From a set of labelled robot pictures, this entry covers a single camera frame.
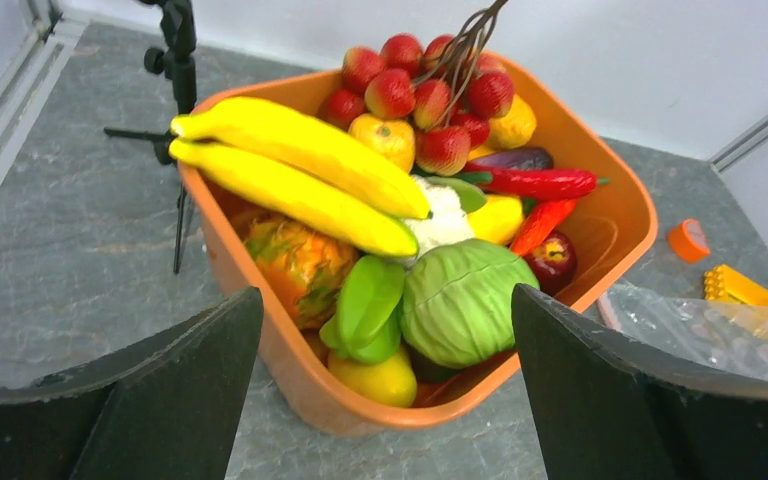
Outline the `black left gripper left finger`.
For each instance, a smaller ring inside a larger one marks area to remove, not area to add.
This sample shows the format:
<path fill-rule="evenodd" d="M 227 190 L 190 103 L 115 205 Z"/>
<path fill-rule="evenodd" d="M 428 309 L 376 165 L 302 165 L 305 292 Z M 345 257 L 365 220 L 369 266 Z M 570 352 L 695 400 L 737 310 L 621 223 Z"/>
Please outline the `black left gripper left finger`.
<path fill-rule="evenodd" d="M 247 287 L 135 344 L 0 388 L 0 479 L 221 479 L 264 318 Z"/>

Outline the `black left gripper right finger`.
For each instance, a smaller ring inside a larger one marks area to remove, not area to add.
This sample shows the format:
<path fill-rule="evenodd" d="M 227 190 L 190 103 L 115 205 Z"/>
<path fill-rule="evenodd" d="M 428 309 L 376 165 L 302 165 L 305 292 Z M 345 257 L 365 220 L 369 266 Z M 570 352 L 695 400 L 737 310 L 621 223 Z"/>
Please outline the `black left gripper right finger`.
<path fill-rule="evenodd" d="M 685 360 L 512 293 L 521 372 L 552 479 L 768 479 L 768 381 Z"/>

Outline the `clear zip top bag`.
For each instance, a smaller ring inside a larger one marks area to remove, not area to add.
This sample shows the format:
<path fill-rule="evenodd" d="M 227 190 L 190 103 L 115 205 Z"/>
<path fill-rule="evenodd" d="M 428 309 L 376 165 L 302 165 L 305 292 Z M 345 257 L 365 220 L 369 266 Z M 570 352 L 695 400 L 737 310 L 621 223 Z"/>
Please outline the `clear zip top bag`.
<path fill-rule="evenodd" d="M 664 297 L 617 283 L 597 300 L 608 327 L 674 356 L 768 381 L 768 307 Z"/>

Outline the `green toy cabbage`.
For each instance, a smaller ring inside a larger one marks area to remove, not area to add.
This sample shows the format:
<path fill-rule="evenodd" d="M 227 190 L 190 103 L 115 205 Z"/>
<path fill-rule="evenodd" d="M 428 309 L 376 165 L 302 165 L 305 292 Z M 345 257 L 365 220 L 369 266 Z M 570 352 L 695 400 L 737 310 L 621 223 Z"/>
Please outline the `green toy cabbage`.
<path fill-rule="evenodd" d="M 511 299 L 518 284 L 540 287 L 526 261 L 504 246 L 473 238 L 437 247 L 407 274 L 403 337 L 443 367 L 482 363 L 515 344 Z"/>

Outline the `white toy cauliflower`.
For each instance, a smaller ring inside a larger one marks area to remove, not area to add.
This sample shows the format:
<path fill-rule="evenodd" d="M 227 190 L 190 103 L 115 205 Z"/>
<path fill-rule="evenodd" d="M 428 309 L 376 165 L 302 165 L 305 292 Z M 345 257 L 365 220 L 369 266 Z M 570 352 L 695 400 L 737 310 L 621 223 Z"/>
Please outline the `white toy cauliflower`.
<path fill-rule="evenodd" d="M 402 219 L 419 244 L 417 255 L 398 259 L 406 268 L 412 267 L 419 258 L 436 247 L 475 237 L 467 213 L 462 209 L 460 198 L 453 188 L 432 184 L 418 175 L 412 175 L 412 179 L 427 198 L 432 216 L 427 220 Z"/>

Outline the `red lychee bunch toy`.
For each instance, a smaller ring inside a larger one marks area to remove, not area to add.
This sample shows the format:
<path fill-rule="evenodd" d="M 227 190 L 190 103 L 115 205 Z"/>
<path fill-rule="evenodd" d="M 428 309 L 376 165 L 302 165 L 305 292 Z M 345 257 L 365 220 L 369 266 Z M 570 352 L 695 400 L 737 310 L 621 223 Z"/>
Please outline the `red lychee bunch toy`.
<path fill-rule="evenodd" d="M 503 2 L 472 14 L 455 34 L 421 45 L 412 34 L 352 47 L 320 116 L 406 171 L 452 176 L 488 147 L 488 121 L 505 116 L 512 74 L 484 48 Z"/>

